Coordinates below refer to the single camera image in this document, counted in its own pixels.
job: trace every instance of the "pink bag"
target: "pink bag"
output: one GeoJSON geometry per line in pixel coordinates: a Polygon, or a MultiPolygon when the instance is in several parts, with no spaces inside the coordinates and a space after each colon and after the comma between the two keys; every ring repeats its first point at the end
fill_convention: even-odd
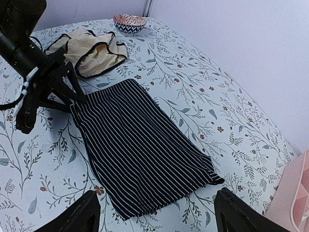
{"type": "Polygon", "coordinates": [[[265,217],[292,232],[309,232],[309,150],[284,169],[265,217]]]}

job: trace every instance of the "black and white patterned bowl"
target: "black and white patterned bowl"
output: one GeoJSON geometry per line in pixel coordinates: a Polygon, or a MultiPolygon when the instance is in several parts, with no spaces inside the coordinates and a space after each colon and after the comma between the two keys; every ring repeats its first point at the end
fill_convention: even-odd
{"type": "Polygon", "coordinates": [[[116,15],[113,19],[115,27],[124,35],[137,34],[147,24],[145,18],[130,14],[116,15]]]}

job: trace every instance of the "cable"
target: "cable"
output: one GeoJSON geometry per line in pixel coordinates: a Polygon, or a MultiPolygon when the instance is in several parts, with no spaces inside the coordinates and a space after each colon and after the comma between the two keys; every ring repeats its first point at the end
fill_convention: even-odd
{"type": "Polygon", "coordinates": [[[17,100],[15,100],[14,102],[8,103],[8,104],[4,104],[4,105],[0,105],[0,110],[8,110],[11,108],[14,108],[24,97],[23,94],[20,94],[19,98],[17,100]]]}
{"type": "Polygon", "coordinates": [[[40,47],[41,47],[41,50],[43,51],[43,46],[42,46],[42,44],[41,44],[41,42],[39,41],[38,38],[36,38],[36,37],[34,37],[34,36],[29,36],[29,38],[32,38],[32,39],[34,39],[36,42],[38,42],[39,45],[40,45],[40,47]]]}

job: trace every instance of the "black and white striped skirt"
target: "black and white striped skirt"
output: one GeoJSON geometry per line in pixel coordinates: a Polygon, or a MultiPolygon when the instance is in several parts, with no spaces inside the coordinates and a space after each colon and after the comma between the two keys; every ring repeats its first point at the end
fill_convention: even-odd
{"type": "Polygon", "coordinates": [[[92,171],[125,220],[224,182],[135,80],[88,94],[71,111],[92,171]]]}

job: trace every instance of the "bed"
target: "bed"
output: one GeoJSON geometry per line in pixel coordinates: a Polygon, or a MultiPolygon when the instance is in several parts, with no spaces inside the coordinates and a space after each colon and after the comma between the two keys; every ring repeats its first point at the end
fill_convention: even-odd
{"type": "MultiPolygon", "coordinates": [[[[152,214],[123,221],[94,178],[79,131],[69,114],[39,108],[30,135],[14,129],[12,111],[0,113],[0,223],[4,231],[30,232],[61,214],[89,189],[97,193],[100,232],[217,231],[213,202],[227,187],[264,214],[284,167],[297,157],[270,118],[223,69],[181,35],[154,18],[126,37],[112,20],[87,21],[33,33],[47,48],[62,33],[114,31],[129,58],[106,75],[80,80],[85,93],[127,78],[142,85],[194,145],[211,156],[225,179],[152,214]]],[[[0,59],[0,101],[9,102],[22,80],[0,59]]]]}

